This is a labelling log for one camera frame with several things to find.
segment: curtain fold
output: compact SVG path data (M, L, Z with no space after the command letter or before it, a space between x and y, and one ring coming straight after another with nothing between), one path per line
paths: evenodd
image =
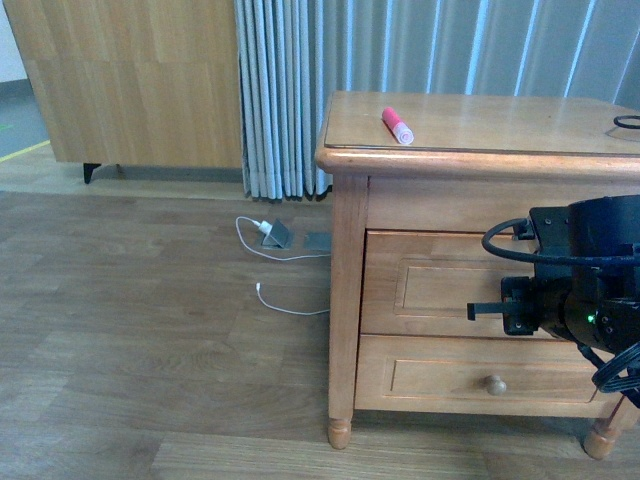
M314 105L312 64L318 63L311 58L321 27L310 23L306 1L236 0L235 6L245 191L269 199L322 194L330 177L316 168L313 158L321 124L317 115L323 109Z
M637 0L235 0L245 190L326 192L335 90L591 97L640 108Z

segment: wooden knob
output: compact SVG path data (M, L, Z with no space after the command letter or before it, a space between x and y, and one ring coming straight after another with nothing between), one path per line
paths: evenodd
M507 391L507 384L498 375L490 375L484 379L484 385L489 395L499 396Z

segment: baseboard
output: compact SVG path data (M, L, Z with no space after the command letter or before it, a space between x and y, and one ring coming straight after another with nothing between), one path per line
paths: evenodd
M33 95L33 88L28 78L0 82L0 99L22 95Z

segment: white charging cable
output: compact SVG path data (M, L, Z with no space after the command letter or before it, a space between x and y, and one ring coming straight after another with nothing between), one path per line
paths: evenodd
M263 221L261 223L261 222L258 222L257 220L249 218L249 217L238 217L238 218L236 218L236 231L238 232L238 238L240 239L240 242L242 242L242 245L244 245L244 248L249 250L251 253L254 253L254 254L259 255L261 257L268 258L270 260L277 260L279 262L289 262L291 260L300 260L300 259L303 259L303 258L318 258L318 257L330 257L331 256L330 253L322 253L322 254L317 254L317 255L298 255L296 257L274 257L273 255L267 255L266 253L259 252L259 251L255 250L255 249L251 248L249 245L247 245L247 242L245 242L244 238L242 238L242 232L240 231L240 220L246 220L248 222L253 223L256 227L258 227L258 230L260 230L265 235L269 235L269 232L271 232L272 225L269 222Z
M279 308L279 307L274 307L273 305L269 305L267 302L264 301L264 299L262 298L262 295L260 294L260 283L256 283L256 293L258 294L258 298L260 299L260 301L265 307L268 307L271 310L276 310L278 312L290 313L292 315L305 315L305 316L320 315L320 314L329 312L328 309L318 310L317 312L294 312L292 310L286 310L284 308Z
M236 231L238 232L238 238L240 239L240 242L242 243L242 245L244 245L244 248L249 250L251 253L254 253L255 255L259 255L261 257L268 258L270 260L277 260L279 262L288 262L290 260L300 260L303 258L318 258L318 257L331 256L330 253L326 253L326 254L323 253L323 254L317 254L317 255L298 255L296 257L274 257L272 255L267 255L266 253L259 252L251 248L249 245L247 245L247 242L244 241L244 238L242 237L242 232L240 231L240 220L246 220L248 222L253 223L256 227L258 227L258 230L260 230L265 235L269 235L269 233L271 232L271 228L273 226L269 222L266 222L264 220L262 222L258 222L257 220L254 220L252 218L242 217L242 216L236 218ZM264 301L264 299L262 298L262 295L260 294L260 283L256 283L256 293L258 294L258 299L265 307L270 308L271 310L276 310L278 312L290 313L292 315L304 315L304 316L320 315L320 314L329 312L328 309L318 310L317 312L295 312L293 310L287 310L285 308L269 305L267 302Z

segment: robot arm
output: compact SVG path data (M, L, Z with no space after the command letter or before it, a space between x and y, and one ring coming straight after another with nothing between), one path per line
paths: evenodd
M513 228L514 238L537 240L536 253L491 243ZM574 342L598 369L603 392L622 392L640 408L640 195L586 200L568 207L532 208L482 239L490 253L534 264L534 277L505 277L502 302L469 303L467 316L502 313L507 335L542 328ZM614 354L604 362L593 351ZM620 373L626 370L626 376Z

